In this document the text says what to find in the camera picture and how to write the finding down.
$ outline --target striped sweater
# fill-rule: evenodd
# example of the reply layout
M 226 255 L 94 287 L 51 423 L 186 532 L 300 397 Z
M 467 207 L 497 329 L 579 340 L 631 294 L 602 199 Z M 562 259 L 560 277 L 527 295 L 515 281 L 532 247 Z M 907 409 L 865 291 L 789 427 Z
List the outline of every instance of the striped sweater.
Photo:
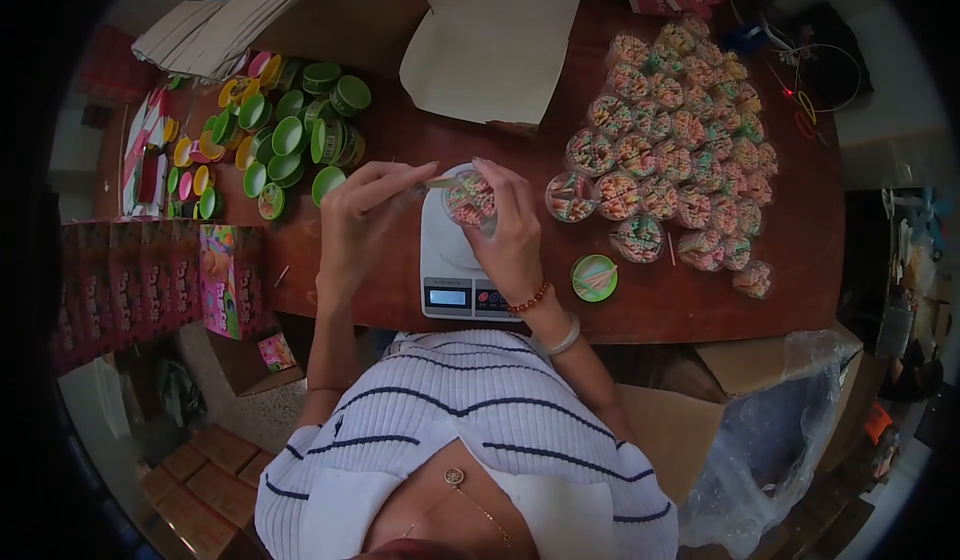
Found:
M 398 335 L 329 420 L 298 429 L 263 470 L 257 532 L 277 560 L 359 553 L 390 492 L 457 437 L 488 471 L 605 483 L 615 556 L 676 556 L 676 508 L 646 456 L 618 441 L 526 338 L 497 330 Z

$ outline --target white cardboard sheet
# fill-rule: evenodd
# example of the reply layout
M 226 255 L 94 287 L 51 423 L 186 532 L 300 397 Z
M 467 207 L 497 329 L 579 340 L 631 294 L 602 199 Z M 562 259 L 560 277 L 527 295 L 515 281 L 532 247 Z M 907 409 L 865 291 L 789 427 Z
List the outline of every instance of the white cardboard sheet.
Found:
M 580 0 L 427 2 L 400 66 L 414 104 L 481 124 L 539 124 Z

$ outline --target woman's left hand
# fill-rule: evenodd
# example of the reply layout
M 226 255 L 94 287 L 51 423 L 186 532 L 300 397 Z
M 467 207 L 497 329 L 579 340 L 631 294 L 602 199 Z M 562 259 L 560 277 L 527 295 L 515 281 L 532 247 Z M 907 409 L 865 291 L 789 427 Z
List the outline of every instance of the woman's left hand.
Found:
M 350 301 L 367 271 L 377 263 L 394 219 L 409 201 L 419 199 L 410 187 L 433 176 L 437 164 L 414 168 L 369 162 L 323 196 L 319 204 L 318 302 L 339 306 Z

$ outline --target woman's right hand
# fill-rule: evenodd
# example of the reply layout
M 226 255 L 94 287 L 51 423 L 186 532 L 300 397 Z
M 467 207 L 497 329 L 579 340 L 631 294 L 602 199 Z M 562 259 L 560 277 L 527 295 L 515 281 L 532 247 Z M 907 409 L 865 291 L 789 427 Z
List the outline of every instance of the woman's right hand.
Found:
M 487 239 L 479 229 L 464 228 L 486 276 L 510 305 L 529 302 L 544 284 L 540 259 L 541 226 L 534 211 L 530 183 L 513 170 L 474 158 L 473 165 L 493 188 L 496 230 Z

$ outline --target round pendant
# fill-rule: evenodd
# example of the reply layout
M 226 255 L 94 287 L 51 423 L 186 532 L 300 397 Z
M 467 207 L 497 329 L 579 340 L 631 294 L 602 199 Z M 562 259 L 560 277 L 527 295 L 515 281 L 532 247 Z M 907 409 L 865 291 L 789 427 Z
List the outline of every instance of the round pendant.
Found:
M 450 485 L 459 485 L 464 481 L 464 472 L 460 469 L 449 469 L 443 473 L 443 480 Z

